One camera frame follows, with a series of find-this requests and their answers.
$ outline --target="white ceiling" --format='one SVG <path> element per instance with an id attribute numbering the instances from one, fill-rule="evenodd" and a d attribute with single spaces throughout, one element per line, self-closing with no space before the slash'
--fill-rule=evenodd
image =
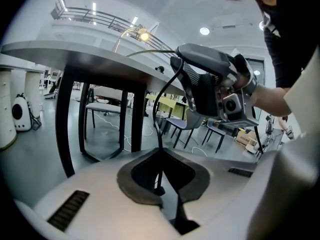
<path id="1" fill-rule="evenodd" d="M 265 46 L 263 32 L 258 27 L 262 15 L 254 0 L 119 1 L 145 11 L 185 43 L 213 47 Z M 229 25 L 235 25 L 235 28 L 222 28 Z M 210 34 L 201 35 L 201 27 L 209 28 Z"/>

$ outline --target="floor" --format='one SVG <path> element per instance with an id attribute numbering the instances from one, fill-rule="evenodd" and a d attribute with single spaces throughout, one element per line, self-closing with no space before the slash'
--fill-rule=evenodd
<path id="1" fill-rule="evenodd" d="M 76 97 L 79 97 L 78 92 L 72 92 L 69 117 L 68 117 L 68 135 L 69 146 L 72 158 L 73 167 L 76 171 L 83 167 L 89 166 L 93 162 L 83 156 L 79 149 L 78 140 L 78 113 L 79 102 Z M 55 132 L 55 99 L 46 99 L 43 101 L 43 111 L 40 113 L 42 126 L 37 130 L 28 132 L 19 132 L 15 143 L 0 153 L 0 165 L 4 178 L 11 190 L 15 199 L 23 201 L 30 207 L 33 207 L 37 201 L 44 196 L 48 191 L 66 180 L 66 175 L 63 170 Z M 158 146 L 156 130 L 153 127 L 151 110 L 148 109 L 149 117 L 145 117 L 142 129 L 142 149 L 150 149 Z M 125 149 L 130 150 L 131 146 L 131 120 L 132 109 L 128 108 L 125 121 Z M 93 128 L 92 115 L 88 113 L 87 117 L 87 140 L 85 148 L 90 153 L 97 157 L 107 159 L 110 154 L 119 147 L 119 115 L 107 114 L 106 116 L 100 112 L 94 112 L 95 128 Z M 170 138 L 173 132 L 173 127 L 168 134 L 163 136 L 163 145 L 165 147 L 173 147 L 176 137 Z M 183 150 L 184 142 L 188 138 L 189 131 L 183 131 L 180 141 L 176 145 L 177 149 Z M 194 130 L 190 139 L 186 152 L 193 152 L 199 156 L 208 156 L 220 159 L 235 160 L 254 163 L 255 158 L 247 153 L 242 146 L 237 144 L 234 139 L 228 135 L 225 136 L 220 150 L 215 153 L 218 146 L 220 136 L 212 134 L 208 143 L 203 146 L 202 141 L 207 133 L 207 128 L 201 126 Z M 130 156 L 130 152 L 124 152 L 122 156 Z M 171 189 L 167 181 L 163 180 L 163 186 L 166 189 L 166 194 L 162 197 L 164 206 L 168 202 L 176 199 L 176 193 Z M 172 209 L 163 211 L 169 219 L 174 218 Z"/>

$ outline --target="chair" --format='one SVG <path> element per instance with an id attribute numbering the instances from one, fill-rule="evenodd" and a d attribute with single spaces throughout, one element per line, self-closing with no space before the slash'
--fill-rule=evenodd
<path id="1" fill-rule="evenodd" d="M 100 96 L 116 101 L 122 101 L 122 90 L 112 89 L 104 86 L 97 88 L 91 88 L 88 94 L 87 105 L 85 106 L 84 114 L 84 139 L 87 139 L 87 115 L 88 110 L 92 112 L 92 123 L 93 128 L 96 128 L 94 111 L 105 112 L 105 113 L 115 113 L 120 114 L 121 107 L 116 105 L 111 105 L 107 103 L 95 102 L 94 97 Z"/>
<path id="2" fill-rule="evenodd" d="M 204 140 L 203 140 L 203 142 L 202 142 L 202 145 L 205 143 L 205 140 L 206 140 L 206 138 L 207 138 L 207 136 L 208 136 L 209 131 L 211 131 L 211 133 L 210 133 L 209 138 L 207 139 L 206 142 L 209 141 L 209 139 L 210 139 L 210 137 L 211 137 L 211 135 L 212 135 L 213 132 L 215 132 L 216 134 L 219 134 L 219 135 L 221 136 L 221 138 L 220 138 L 218 147 L 216 148 L 216 151 L 215 151 L 215 152 L 217 153 L 218 150 L 219 150 L 220 147 L 221 147 L 222 141 L 224 140 L 224 137 L 225 137 L 226 133 L 225 133 L 223 130 L 220 130 L 219 128 L 214 127 L 214 121 L 213 121 L 212 119 L 210 119 L 210 118 L 208 119 L 208 122 L 207 122 L 207 124 L 206 124 L 206 127 L 208 127 L 208 131 L 206 132 L 206 135 L 205 135 L 205 137 L 204 137 Z"/>
<path id="3" fill-rule="evenodd" d="M 202 121 L 204 120 L 204 117 L 194 114 L 190 109 L 187 109 L 185 111 L 185 113 L 186 113 L 186 121 L 184 121 L 182 119 L 177 119 L 177 118 L 166 118 L 166 121 L 168 123 L 172 124 L 175 127 L 175 129 L 174 129 L 174 131 L 173 131 L 173 133 L 171 135 L 171 138 L 174 136 L 174 134 L 175 134 L 177 129 L 180 130 L 179 133 L 178 133 L 178 136 L 177 136 L 177 138 L 175 140 L 175 143 L 173 145 L 173 148 L 176 147 L 176 145 L 178 143 L 178 140 L 180 138 L 181 132 L 183 130 L 192 130 L 190 132 L 190 134 L 189 134 L 189 137 L 188 137 L 184 147 L 183 147 L 185 149 L 187 144 L 188 144 L 188 142 L 189 142 L 189 140 L 190 140 L 190 138 L 191 138 L 192 133 L 194 132 L 194 129 L 199 128 L 201 123 L 202 123 Z"/>

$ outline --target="black t-shirt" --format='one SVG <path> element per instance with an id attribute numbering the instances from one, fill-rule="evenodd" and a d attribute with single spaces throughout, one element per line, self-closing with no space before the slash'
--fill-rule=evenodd
<path id="1" fill-rule="evenodd" d="M 276 6 L 256 0 L 270 15 L 279 36 L 264 29 L 276 87 L 290 88 L 301 75 L 319 43 L 319 0 L 276 0 Z"/>

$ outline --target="metal railing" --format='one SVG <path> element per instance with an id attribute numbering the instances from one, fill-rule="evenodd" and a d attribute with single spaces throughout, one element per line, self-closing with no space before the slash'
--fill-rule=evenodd
<path id="1" fill-rule="evenodd" d="M 86 8 L 78 8 L 78 7 L 62 7 L 56 6 L 55 13 L 51 13 L 52 17 L 55 20 L 67 20 L 67 21 L 76 21 L 76 22 L 84 22 L 93 25 L 102 25 L 108 29 L 117 31 L 119 33 L 123 33 L 125 30 L 131 28 L 133 25 L 131 22 L 114 16 L 109 13 L 105 13 L 102 11 L 93 11 L 91 9 Z M 147 41 L 142 41 L 140 39 L 140 35 L 137 31 L 129 32 L 126 35 L 139 41 L 145 43 L 146 50 L 154 49 L 154 50 L 172 50 L 168 45 L 162 42 L 160 39 L 155 37 L 153 34 L 149 33 L 149 39 Z M 170 58 L 174 56 L 172 53 L 162 53 L 166 57 Z"/>

